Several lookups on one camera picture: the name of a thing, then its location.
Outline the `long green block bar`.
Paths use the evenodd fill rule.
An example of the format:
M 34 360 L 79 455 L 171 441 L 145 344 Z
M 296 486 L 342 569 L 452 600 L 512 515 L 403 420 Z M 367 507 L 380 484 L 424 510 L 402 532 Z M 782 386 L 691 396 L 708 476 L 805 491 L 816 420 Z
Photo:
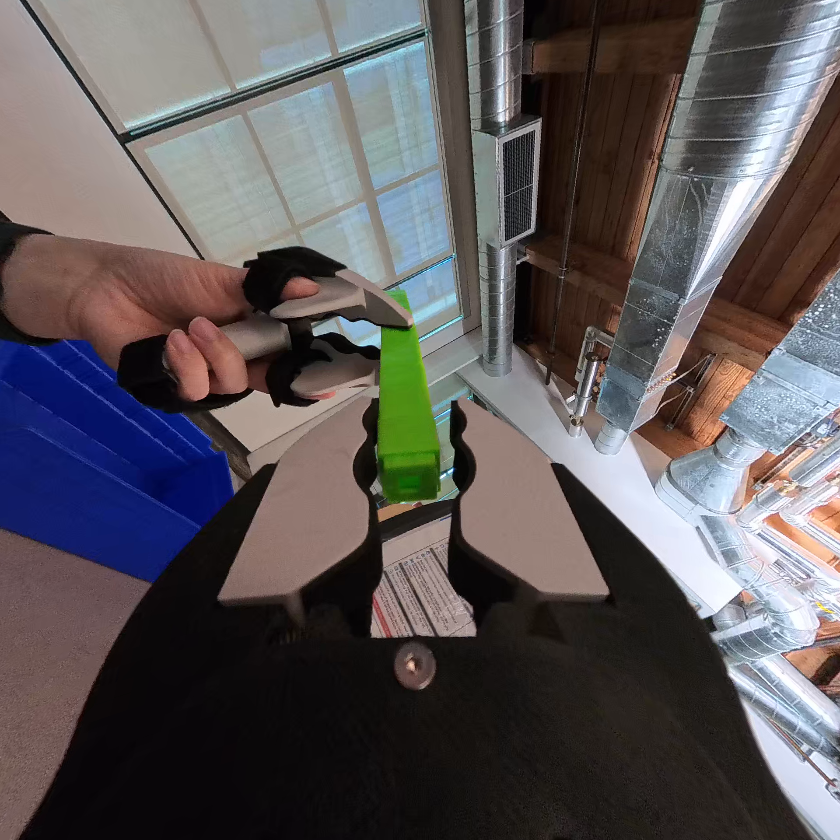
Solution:
M 440 490 L 440 443 L 416 326 L 381 328 L 376 458 L 391 503 L 429 501 Z

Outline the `bundle of silver ducts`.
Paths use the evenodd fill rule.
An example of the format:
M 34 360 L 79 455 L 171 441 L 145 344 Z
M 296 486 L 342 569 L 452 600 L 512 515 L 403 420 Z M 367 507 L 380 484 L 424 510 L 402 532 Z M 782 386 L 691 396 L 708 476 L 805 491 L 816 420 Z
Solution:
M 720 567 L 749 597 L 714 616 L 719 647 L 741 698 L 768 723 L 838 766 L 838 706 L 784 657 L 816 640 L 818 609 L 838 607 L 838 573 L 800 558 L 790 582 L 753 541 L 793 492 L 768 487 L 743 504 L 749 469 L 781 455 L 835 413 L 839 403 L 838 274 L 722 415 L 725 430 L 707 448 L 670 462 L 656 493 L 696 528 Z

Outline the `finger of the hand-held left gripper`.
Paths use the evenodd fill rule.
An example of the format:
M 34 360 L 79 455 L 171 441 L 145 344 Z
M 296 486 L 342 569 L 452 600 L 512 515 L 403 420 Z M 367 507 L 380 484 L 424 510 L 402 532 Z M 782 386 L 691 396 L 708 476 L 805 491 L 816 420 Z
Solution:
M 317 276 L 314 282 L 318 285 L 315 295 L 283 301 L 268 314 L 283 321 L 317 322 L 340 317 L 380 328 L 410 329 L 414 325 L 409 308 L 350 269 L 340 269 L 333 276 Z
M 304 359 L 301 371 L 290 383 L 296 397 L 313 400 L 380 383 L 381 350 L 374 345 L 355 344 L 336 332 L 314 336 Z

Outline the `blue plastic bin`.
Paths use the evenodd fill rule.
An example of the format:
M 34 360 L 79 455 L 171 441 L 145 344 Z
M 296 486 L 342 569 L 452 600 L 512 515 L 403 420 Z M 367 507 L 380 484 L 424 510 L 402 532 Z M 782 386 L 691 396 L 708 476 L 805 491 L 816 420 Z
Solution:
M 1 342 L 2 529 L 153 582 L 234 493 L 210 438 L 89 344 Z

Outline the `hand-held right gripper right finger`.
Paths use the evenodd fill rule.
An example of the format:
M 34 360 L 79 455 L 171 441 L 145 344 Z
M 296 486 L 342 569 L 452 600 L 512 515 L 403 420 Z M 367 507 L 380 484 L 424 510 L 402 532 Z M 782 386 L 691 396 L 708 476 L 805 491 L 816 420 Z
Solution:
M 498 604 L 604 603 L 610 595 L 552 460 L 474 402 L 451 406 L 458 489 L 448 578 L 476 629 Z

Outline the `thin dark pipe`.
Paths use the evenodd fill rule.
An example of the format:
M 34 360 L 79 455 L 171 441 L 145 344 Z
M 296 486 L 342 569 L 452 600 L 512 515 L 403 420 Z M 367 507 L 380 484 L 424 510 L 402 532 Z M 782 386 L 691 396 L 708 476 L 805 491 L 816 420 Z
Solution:
M 565 219 L 560 248 L 559 268 L 554 279 L 553 309 L 551 330 L 549 335 L 548 363 L 544 375 L 544 384 L 550 385 L 553 376 L 553 365 L 557 350 L 557 336 L 560 324 L 560 308 L 564 282 L 569 269 L 569 254 L 571 250 L 571 237 L 574 226 L 575 197 L 579 181 L 581 165 L 582 144 L 585 137 L 585 125 L 587 109 L 592 89 L 592 79 L 595 74 L 597 51 L 602 26 L 602 1 L 593 1 L 590 15 L 590 44 L 584 68 L 583 80 L 580 87 L 580 96 L 577 104 L 577 111 L 574 123 L 574 143 L 570 158 L 570 167 L 567 179 L 565 196 Z

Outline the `white vent grille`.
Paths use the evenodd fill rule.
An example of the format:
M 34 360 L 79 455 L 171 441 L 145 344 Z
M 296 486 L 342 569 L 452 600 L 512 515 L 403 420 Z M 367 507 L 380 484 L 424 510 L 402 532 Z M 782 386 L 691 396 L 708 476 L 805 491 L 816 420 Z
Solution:
M 508 126 L 471 132 L 481 245 L 502 249 L 534 233 L 541 133 L 542 119 L 531 116 Z

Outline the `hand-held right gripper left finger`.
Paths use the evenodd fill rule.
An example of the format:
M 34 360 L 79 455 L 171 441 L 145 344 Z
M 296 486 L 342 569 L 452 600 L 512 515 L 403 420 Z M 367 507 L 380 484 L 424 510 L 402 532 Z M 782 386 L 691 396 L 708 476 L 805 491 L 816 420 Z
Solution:
M 361 397 L 279 458 L 219 593 L 224 606 L 282 606 L 298 627 L 335 611 L 371 635 L 383 548 L 371 487 L 379 401 Z

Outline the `large silver duct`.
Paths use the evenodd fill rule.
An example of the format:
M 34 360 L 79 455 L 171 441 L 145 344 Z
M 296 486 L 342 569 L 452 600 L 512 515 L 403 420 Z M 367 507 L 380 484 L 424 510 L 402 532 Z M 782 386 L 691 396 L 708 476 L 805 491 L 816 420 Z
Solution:
M 838 1 L 703 2 L 595 410 L 614 456 L 657 412 L 838 73 Z

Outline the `spiral silver duct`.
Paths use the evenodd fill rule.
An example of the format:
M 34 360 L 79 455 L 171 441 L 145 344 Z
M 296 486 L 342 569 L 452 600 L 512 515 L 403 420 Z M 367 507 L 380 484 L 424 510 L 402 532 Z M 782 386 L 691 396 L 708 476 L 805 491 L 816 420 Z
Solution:
M 512 367 L 516 246 L 506 245 L 501 146 L 521 113 L 523 2 L 465 2 L 469 120 L 476 190 L 482 368 Z

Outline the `document display board with stand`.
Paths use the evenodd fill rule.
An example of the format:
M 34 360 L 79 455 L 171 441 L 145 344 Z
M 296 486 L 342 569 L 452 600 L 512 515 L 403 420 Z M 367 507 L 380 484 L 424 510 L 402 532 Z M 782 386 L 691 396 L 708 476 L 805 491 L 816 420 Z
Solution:
M 448 577 L 452 500 L 394 506 L 380 522 L 383 571 L 373 595 L 373 638 L 473 637 L 472 607 Z

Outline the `large paned window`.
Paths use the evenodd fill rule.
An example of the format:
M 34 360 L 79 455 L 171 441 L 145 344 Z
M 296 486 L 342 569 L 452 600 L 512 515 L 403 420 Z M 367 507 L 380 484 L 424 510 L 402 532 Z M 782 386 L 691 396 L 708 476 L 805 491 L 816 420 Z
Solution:
M 307 246 L 460 334 L 426 2 L 26 5 L 199 256 Z

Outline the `person's left hand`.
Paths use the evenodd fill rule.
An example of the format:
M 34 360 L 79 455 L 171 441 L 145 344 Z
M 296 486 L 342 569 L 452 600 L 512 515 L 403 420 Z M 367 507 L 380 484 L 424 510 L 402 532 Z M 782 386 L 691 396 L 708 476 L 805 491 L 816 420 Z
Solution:
M 163 334 L 188 402 L 266 393 L 269 359 L 246 361 L 220 330 L 251 311 L 245 274 L 159 250 L 32 234 L 3 264 L 2 313 L 29 336 L 86 341 L 112 368 L 124 346 Z

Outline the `silver pipe fitting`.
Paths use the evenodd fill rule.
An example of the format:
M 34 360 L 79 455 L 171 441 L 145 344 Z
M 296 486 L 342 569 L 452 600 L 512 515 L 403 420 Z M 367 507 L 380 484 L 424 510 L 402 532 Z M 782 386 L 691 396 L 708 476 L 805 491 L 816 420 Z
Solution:
M 614 344 L 614 334 L 594 325 L 586 328 L 581 345 L 579 359 L 575 369 L 576 388 L 574 393 L 565 401 L 570 421 L 568 432 L 570 437 L 578 438 L 583 432 L 585 416 L 589 410 L 595 393 L 596 378 L 605 362 L 597 347 L 601 346 L 610 351 Z

